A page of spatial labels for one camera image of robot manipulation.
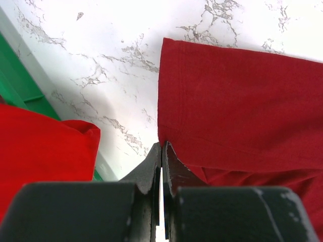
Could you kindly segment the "dark red t shirt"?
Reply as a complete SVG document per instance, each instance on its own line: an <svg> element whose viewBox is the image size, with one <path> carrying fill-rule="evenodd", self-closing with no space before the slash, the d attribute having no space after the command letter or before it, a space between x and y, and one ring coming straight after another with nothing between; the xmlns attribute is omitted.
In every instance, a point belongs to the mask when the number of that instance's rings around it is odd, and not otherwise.
<svg viewBox="0 0 323 242"><path fill-rule="evenodd" d="M158 138L213 186L285 186L322 233L322 64L164 39Z"/></svg>

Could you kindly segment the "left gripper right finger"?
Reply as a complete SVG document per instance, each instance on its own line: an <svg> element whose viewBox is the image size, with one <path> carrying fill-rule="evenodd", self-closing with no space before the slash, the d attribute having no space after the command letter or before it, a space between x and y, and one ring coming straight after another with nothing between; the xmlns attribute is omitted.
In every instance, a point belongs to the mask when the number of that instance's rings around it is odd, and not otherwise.
<svg viewBox="0 0 323 242"><path fill-rule="evenodd" d="M285 187L212 187L162 150L169 241L318 241L300 198Z"/></svg>

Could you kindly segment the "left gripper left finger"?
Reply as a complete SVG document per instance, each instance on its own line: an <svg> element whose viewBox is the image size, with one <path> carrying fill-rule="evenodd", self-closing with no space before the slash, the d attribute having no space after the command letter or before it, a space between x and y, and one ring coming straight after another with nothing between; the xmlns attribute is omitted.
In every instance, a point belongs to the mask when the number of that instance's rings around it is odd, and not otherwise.
<svg viewBox="0 0 323 242"><path fill-rule="evenodd" d="M155 241L162 149L120 181L23 186L1 224L1 241Z"/></svg>

